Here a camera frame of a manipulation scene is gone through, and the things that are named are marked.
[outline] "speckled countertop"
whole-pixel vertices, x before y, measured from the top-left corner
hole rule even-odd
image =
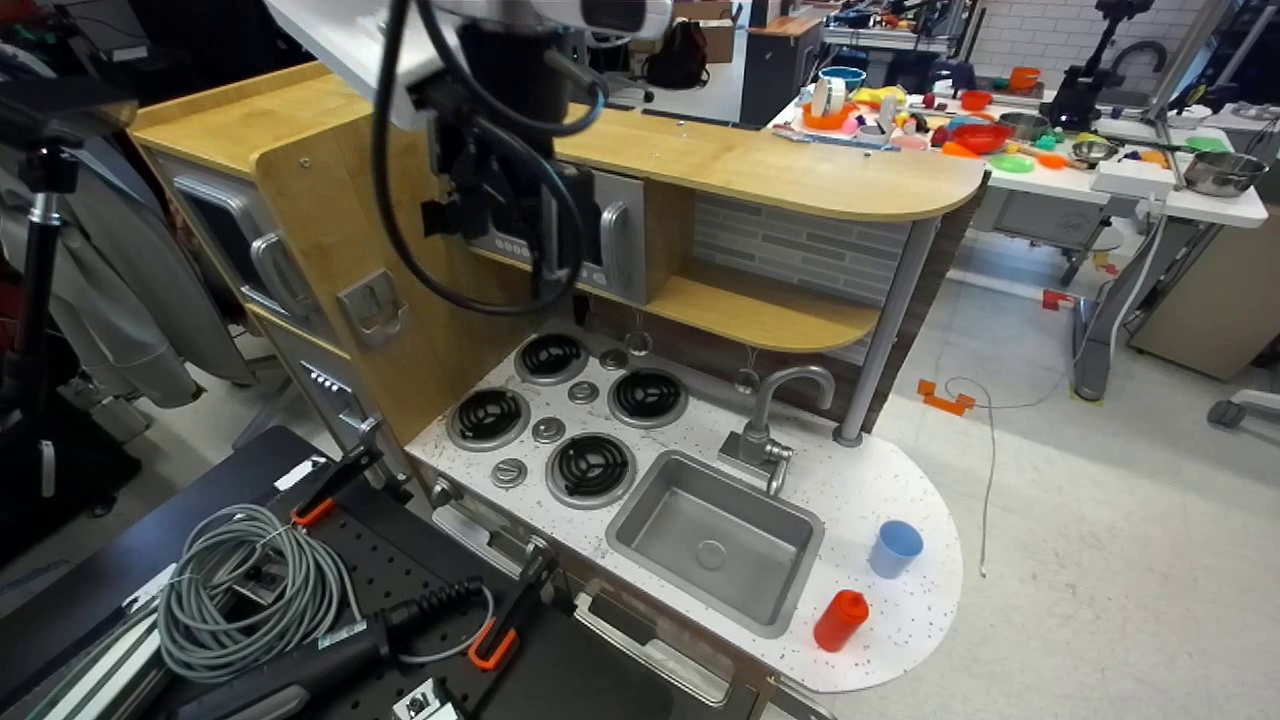
[[[566,331],[563,327],[554,329]],[[593,355],[608,347],[600,338],[572,334],[579,336]],[[594,382],[600,396],[589,405],[573,405],[567,398],[570,383],[552,387],[525,383],[516,375],[513,357],[507,357],[476,387],[517,389],[529,401],[534,420],[547,415],[564,420],[566,437],[603,432],[621,439],[635,454],[637,482],[659,452],[676,448],[753,486],[763,484],[717,460],[724,436],[741,429],[754,401],[737,395],[728,383],[654,356],[631,357],[628,369],[663,368],[684,379],[690,389],[689,407],[678,420],[664,428],[640,430],[609,414],[607,393],[622,372],[605,370],[593,357],[575,380]],[[526,430],[503,448],[467,452],[449,441],[442,416],[407,450],[471,492],[643,587],[810,692],[858,691],[905,674],[938,647],[960,602],[963,559],[950,510],[920,468],[890,442],[868,436],[861,447],[841,447],[831,441],[831,421],[781,402],[774,402],[769,424],[773,437],[796,451],[781,497],[813,511],[826,524],[818,559],[791,624],[773,639],[754,634],[611,548],[605,528],[622,501],[599,510],[575,510],[554,500],[544,482],[544,468],[558,443],[540,445]],[[490,480],[493,465],[503,457],[518,457],[529,466],[529,478],[511,489],[498,488]],[[895,580],[879,578],[867,565],[876,529],[890,519],[911,523],[924,537],[924,553]],[[835,593],[845,588],[867,597],[870,618],[844,651],[828,653],[814,643],[813,625]]]

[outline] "gray tile backsplash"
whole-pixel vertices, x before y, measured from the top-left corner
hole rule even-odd
[[[694,205],[694,256],[881,307],[911,223],[855,223],[705,192]],[[870,338],[828,355],[860,365]]]

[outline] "cardboard box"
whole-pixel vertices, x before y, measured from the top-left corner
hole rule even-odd
[[[732,63],[733,41],[737,32],[737,18],[742,9],[733,12],[731,0],[685,0],[672,4],[672,22],[676,18],[698,20],[707,37],[708,63]],[[662,47],[662,40],[634,40],[631,53],[652,55]]]

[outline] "orange bottle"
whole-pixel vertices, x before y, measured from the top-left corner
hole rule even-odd
[[[869,614],[863,593],[840,591],[813,626],[813,639],[827,652],[840,652]]]

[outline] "sink drain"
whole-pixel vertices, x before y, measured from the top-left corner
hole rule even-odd
[[[724,551],[724,546],[716,541],[703,541],[698,543],[698,551],[695,552],[698,557],[698,564],[705,570],[719,570],[724,566],[724,559],[728,557],[728,552]]]

